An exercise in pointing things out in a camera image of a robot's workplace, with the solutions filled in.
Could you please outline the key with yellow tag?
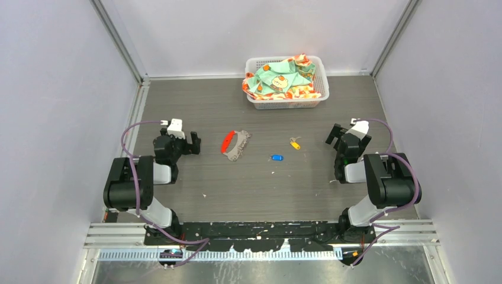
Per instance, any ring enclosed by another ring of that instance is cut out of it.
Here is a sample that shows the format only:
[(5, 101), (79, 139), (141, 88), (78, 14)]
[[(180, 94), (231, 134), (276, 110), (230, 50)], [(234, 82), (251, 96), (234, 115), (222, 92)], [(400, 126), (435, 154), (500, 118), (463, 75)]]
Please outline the key with yellow tag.
[(297, 140), (300, 137), (291, 137), (289, 140), (290, 145), (295, 149), (295, 150), (300, 150), (301, 146), (298, 144)]

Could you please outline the colourful patterned cloth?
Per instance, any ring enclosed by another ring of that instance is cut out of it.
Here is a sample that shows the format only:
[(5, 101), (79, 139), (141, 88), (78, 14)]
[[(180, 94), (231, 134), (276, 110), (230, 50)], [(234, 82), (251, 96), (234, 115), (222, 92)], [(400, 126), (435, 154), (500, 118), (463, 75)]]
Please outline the colourful patterned cloth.
[(254, 100), (317, 99), (321, 93), (313, 85), (316, 65), (305, 54), (272, 62), (248, 72), (242, 89)]

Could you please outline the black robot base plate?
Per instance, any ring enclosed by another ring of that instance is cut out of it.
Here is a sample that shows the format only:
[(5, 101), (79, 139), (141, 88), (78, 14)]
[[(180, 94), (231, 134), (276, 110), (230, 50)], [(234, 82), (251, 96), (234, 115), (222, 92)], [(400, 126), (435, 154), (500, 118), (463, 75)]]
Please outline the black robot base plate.
[(375, 237), (372, 227), (345, 228), (334, 221), (185, 222), (165, 230), (182, 240), (188, 251), (276, 252), (288, 245), (292, 252), (327, 251), (335, 244), (361, 248)]

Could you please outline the white plastic basket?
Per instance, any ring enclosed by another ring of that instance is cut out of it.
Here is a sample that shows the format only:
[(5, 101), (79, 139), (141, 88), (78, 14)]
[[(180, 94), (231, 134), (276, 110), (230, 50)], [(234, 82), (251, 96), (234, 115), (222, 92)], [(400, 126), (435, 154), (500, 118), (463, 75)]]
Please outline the white plastic basket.
[[(287, 56), (272, 56), (272, 57), (253, 57), (247, 60), (245, 72), (255, 72), (258, 68), (263, 67), (267, 63), (280, 62), (286, 59)], [(258, 110), (266, 109), (298, 109), (298, 108), (314, 108), (320, 102), (327, 100), (330, 96), (329, 83), (326, 76), (326, 70), (321, 58), (317, 56), (308, 56), (316, 65), (316, 74), (313, 79), (313, 89), (318, 91), (321, 96), (319, 98), (306, 99), (280, 99), (280, 100), (258, 100), (253, 99), (249, 94), (246, 94), (247, 100)]]

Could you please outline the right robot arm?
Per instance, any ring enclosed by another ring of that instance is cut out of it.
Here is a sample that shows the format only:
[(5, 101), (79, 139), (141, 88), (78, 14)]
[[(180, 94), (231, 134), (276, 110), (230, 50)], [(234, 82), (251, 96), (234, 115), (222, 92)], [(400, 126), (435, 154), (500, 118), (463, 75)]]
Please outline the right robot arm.
[(421, 188), (405, 153), (366, 154), (371, 141), (367, 121), (350, 128), (334, 124), (325, 142), (336, 151), (334, 177), (342, 183), (364, 183), (367, 194), (356, 205), (343, 210), (337, 233), (352, 243), (372, 223), (388, 212), (410, 207), (421, 200)]

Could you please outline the key with blue tag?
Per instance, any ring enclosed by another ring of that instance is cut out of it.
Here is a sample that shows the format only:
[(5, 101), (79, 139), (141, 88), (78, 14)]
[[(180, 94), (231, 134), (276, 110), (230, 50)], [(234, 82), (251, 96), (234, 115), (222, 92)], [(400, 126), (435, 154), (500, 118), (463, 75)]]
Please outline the key with blue tag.
[(273, 154), (270, 156), (270, 159), (271, 160), (274, 160), (274, 161), (283, 161), (284, 160), (284, 157), (282, 155), (278, 155), (278, 154)]

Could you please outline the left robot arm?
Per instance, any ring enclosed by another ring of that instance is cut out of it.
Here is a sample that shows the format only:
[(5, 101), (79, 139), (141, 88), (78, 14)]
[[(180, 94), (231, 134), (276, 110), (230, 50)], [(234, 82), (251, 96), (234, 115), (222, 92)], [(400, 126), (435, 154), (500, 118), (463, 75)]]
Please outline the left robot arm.
[(199, 154), (201, 139), (190, 132), (191, 142), (169, 134), (166, 128), (153, 140), (153, 156), (119, 157), (112, 161), (104, 187), (103, 200), (108, 209), (128, 212), (147, 223), (147, 232), (159, 235), (168, 245), (176, 244), (182, 225), (174, 210), (154, 197), (156, 185), (172, 185), (178, 180), (178, 160), (183, 155)]

